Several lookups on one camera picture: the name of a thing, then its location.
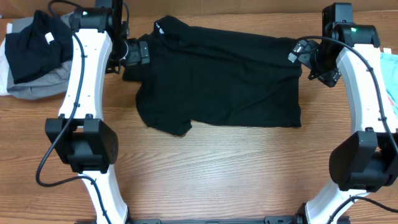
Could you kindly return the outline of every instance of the black cloth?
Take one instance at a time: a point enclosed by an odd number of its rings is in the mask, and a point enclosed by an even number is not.
[[[49,32],[54,37],[50,43],[45,38]],[[71,60],[72,55],[71,31],[60,19],[40,10],[35,12],[31,25],[20,33],[6,35],[6,57],[15,84],[42,77]]]
[[[166,16],[139,40],[148,41],[150,63],[123,79],[142,82],[136,103],[148,126],[180,136],[191,119],[301,127],[301,65],[287,59],[294,39],[190,27]]]

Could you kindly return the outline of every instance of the wooden surface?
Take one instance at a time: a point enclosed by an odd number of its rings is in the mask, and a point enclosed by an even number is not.
[[[153,29],[155,17],[133,17],[131,34]],[[181,16],[192,26],[276,37],[321,35],[321,15],[248,14]],[[360,12],[358,24],[374,24],[382,46],[398,52],[398,12]],[[103,111],[118,134],[116,175],[133,218],[261,218],[294,214],[330,179],[332,150],[350,132],[343,81],[328,88],[300,79],[302,128],[219,127],[192,122],[183,138],[148,128],[139,117],[135,96],[140,83],[107,75]],[[50,146],[46,118],[55,118],[63,95],[37,100],[0,97],[0,223],[73,223],[95,218],[82,182],[43,188],[35,171]],[[42,179],[74,176],[53,153]],[[398,184],[370,196],[398,208]],[[353,223],[398,223],[398,215],[366,202],[348,211]]]
[[[47,11],[50,0],[0,0],[0,15],[5,18],[33,16],[36,9]],[[95,0],[71,0],[85,7],[93,7]],[[304,13],[321,12],[336,0],[124,0],[131,16],[209,15],[247,13]],[[397,10],[398,0],[350,0],[355,11]],[[54,4],[60,14],[74,7]]]

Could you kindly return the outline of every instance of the wall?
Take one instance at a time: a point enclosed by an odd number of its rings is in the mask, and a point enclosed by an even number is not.
[[[0,0],[5,18],[33,16],[36,9],[47,11],[50,0]],[[72,0],[93,6],[95,0]],[[132,16],[247,14],[272,12],[320,12],[336,0],[125,0]],[[355,11],[397,10],[398,0],[351,0]],[[54,5],[59,14],[73,10],[61,3]]]

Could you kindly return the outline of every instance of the black garment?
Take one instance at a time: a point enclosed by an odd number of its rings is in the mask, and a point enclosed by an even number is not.
[[[54,40],[47,42],[51,32]],[[72,33],[60,19],[49,17],[37,10],[33,23],[20,33],[6,35],[6,57],[14,83],[36,80],[62,62],[72,59]]]
[[[123,79],[142,81],[137,109],[148,126],[176,135],[192,127],[191,119],[301,126],[301,65],[287,59],[294,39],[189,27],[166,16],[139,40],[148,41],[150,64]]]

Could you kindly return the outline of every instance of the white cloth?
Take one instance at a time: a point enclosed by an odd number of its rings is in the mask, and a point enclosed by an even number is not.
[[[12,24],[7,24],[7,33],[11,33]],[[0,96],[8,96],[7,92],[7,81],[8,81],[8,71],[10,66],[6,58],[6,39],[0,45]]]

